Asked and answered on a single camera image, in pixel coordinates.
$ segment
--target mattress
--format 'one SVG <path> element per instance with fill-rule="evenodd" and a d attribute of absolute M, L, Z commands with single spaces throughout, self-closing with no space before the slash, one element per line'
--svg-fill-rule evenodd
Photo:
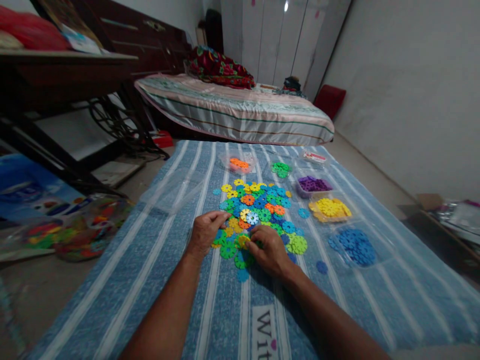
<path fill-rule="evenodd" d="M 386 351 L 449 344 L 478 344 L 480 296 L 446 266 L 412 232 L 322 146 L 294 147 L 180 141 L 171 159 L 53 326 L 30 353 L 32 359 L 115 358 L 125 347 L 182 256 L 196 216 L 219 208 L 225 194 L 214 195 L 238 178 L 221 162 L 223 154 L 250 153 L 257 159 L 244 181 L 291 187 L 270 171 L 272 159 L 297 161 L 303 150 L 330 160 L 324 177 L 348 197 L 357 219 L 375 225 L 394 246 L 391 259 L 368 269 L 346 267 L 328 244 L 332 232 L 310 216 L 305 203 L 291 198 L 285 215 L 304 230 L 306 252 L 298 256 L 303 272 L 345 310 Z M 179 185 L 178 198 L 193 197 L 175 213 L 160 211 L 164 191 L 181 172 L 203 174 L 204 181 Z M 328 267 L 327 274 L 316 268 Z M 187 359 L 257 358 L 258 344 L 268 340 L 272 359 L 306 359 L 317 355 L 306 317 L 280 283 L 253 265 L 246 282 L 238 282 L 233 261 L 212 249 L 200 274 L 183 349 Z M 270 334 L 259 329 L 267 323 Z"/>
<path fill-rule="evenodd" d="M 335 132 L 330 118 L 299 96 L 234 89 L 186 74 L 158 74 L 136 88 L 177 124 L 200 133 L 260 144 L 315 146 Z"/>

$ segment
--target red floral blanket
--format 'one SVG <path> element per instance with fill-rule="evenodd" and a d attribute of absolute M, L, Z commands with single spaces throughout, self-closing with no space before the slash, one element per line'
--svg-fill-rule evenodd
<path fill-rule="evenodd" d="M 209 48 L 197 46 L 188 57 L 190 71 L 206 83 L 215 83 L 230 88 L 251 89 L 255 87 L 252 75 L 235 60 Z"/>

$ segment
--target wardrobe door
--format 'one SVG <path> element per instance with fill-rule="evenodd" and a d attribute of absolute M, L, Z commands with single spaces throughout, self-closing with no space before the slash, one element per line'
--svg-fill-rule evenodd
<path fill-rule="evenodd" d="M 301 27 L 295 61 L 291 71 L 292 76 L 299 78 L 302 88 L 308 78 L 314 61 L 315 47 L 319 39 L 328 1 L 308 0 Z"/>
<path fill-rule="evenodd" d="M 264 0 L 258 64 L 258 82 L 262 84 L 274 83 L 284 9 L 285 0 Z"/>
<path fill-rule="evenodd" d="M 242 64 L 242 2 L 221 0 L 223 54 Z"/>
<path fill-rule="evenodd" d="M 265 0 L 242 1 L 241 64 L 258 82 Z"/>
<path fill-rule="evenodd" d="M 278 56 L 276 57 L 273 85 L 282 88 L 285 78 L 292 74 L 292 67 L 296 58 L 297 44 L 304 20 L 308 0 L 294 0 L 288 2 L 288 8 L 283 14 L 281 25 Z"/>
<path fill-rule="evenodd" d="M 314 101 L 319 91 L 320 84 L 329 64 L 330 56 L 334 51 L 335 43 L 339 37 L 342 24 L 347 16 L 351 0 L 323 0 L 328 5 L 325 9 L 323 24 L 316 42 L 316 53 L 308 72 L 303 93 L 310 101 Z"/>

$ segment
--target red chair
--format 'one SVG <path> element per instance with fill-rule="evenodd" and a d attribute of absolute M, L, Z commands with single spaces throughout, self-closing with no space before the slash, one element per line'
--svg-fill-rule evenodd
<path fill-rule="evenodd" d="M 323 85 L 313 104 L 327 114 L 333 121 L 344 102 L 346 94 L 346 90 L 330 85 Z"/>

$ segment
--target bag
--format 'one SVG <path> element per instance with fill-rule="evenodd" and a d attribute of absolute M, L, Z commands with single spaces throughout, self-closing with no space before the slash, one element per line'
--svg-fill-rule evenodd
<path fill-rule="evenodd" d="M 13 35 L 25 49 L 65 51 L 69 43 L 51 22 L 27 13 L 15 12 L 0 5 L 0 30 Z"/>

